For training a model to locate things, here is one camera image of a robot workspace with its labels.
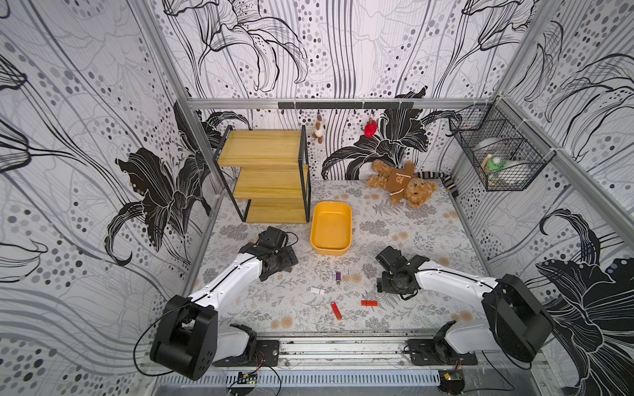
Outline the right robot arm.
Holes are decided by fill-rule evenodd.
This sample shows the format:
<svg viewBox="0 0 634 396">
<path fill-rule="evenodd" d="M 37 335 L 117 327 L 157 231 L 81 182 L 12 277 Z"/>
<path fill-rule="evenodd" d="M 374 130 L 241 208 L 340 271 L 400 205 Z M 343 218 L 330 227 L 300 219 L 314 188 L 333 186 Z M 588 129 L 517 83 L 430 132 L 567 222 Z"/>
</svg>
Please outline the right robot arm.
<svg viewBox="0 0 634 396">
<path fill-rule="evenodd" d="M 468 323 L 449 321 L 434 336 L 444 361 L 475 351 L 500 351 L 530 363 L 555 328 L 555 321 L 522 280 L 513 275 L 481 277 L 444 267 L 415 255 L 405 258 L 391 246 L 376 255 L 384 272 L 377 291 L 410 300 L 434 291 L 478 309 L 485 318 Z"/>
</svg>

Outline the yellow plastic storage box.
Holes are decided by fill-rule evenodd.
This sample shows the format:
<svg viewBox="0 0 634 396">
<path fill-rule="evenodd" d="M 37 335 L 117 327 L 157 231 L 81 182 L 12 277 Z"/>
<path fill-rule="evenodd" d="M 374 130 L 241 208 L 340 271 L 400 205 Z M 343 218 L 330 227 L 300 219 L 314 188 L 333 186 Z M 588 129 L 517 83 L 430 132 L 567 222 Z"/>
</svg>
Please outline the yellow plastic storage box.
<svg viewBox="0 0 634 396">
<path fill-rule="evenodd" d="M 322 201 L 315 206 L 310 243 L 315 252 L 327 256 L 342 256 L 352 245 L 353 211 L 350 205 L 338 201 Z"/>
</svg>

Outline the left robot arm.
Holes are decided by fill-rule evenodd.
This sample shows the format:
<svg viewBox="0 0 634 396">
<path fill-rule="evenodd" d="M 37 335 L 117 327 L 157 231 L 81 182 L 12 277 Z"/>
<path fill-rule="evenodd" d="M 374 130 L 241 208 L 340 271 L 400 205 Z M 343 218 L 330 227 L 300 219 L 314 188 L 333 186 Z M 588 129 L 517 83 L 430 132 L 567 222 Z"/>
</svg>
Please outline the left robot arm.
<svg viewBox="0 0 634 396">
<path fill-rule="evenodd" d="M 219 319 L 252 283 L 297 265 L 291 235 L 267 227 L 213 281 L 191 295 L 171 298 L 155 324 L 150 360 L 190 380 L 199 380 L 214 364 L 259 365 L 257 333 L 245 325 L 221 326 Z"/>
</svg>

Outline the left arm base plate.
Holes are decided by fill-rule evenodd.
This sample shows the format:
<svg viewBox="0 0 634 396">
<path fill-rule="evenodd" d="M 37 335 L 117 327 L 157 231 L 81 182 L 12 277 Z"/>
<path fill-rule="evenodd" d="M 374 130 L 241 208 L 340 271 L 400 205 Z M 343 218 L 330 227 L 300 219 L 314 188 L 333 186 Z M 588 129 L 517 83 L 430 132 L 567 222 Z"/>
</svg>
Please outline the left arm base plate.
<svg viewBox="0 0 634 396">
<path fill-rule="evenodd" d="M 215 361 L 214 367 L 257 367 L 263 366 L 277 367 L 279 360 L 280 341 L 279 340 L 257 340 L 249 351 L 253 354 L 244 356 L 231 356 L 219 361 Z"/>
</svg>

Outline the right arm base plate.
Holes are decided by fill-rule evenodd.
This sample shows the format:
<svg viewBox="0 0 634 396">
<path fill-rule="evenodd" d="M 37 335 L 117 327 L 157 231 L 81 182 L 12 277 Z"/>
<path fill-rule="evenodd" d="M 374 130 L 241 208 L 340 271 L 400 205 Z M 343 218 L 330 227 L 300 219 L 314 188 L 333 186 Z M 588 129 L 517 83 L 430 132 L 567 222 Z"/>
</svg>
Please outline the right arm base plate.
<svg viewBox="0 0 634 396">
<path fill-rule="evenodd" d="M 475 353 L 458 354 L 445 341 L 432 339 L 410 339 L 406 342 L 404 354 L 414 366 L 477 366 Z"/>
</svg>

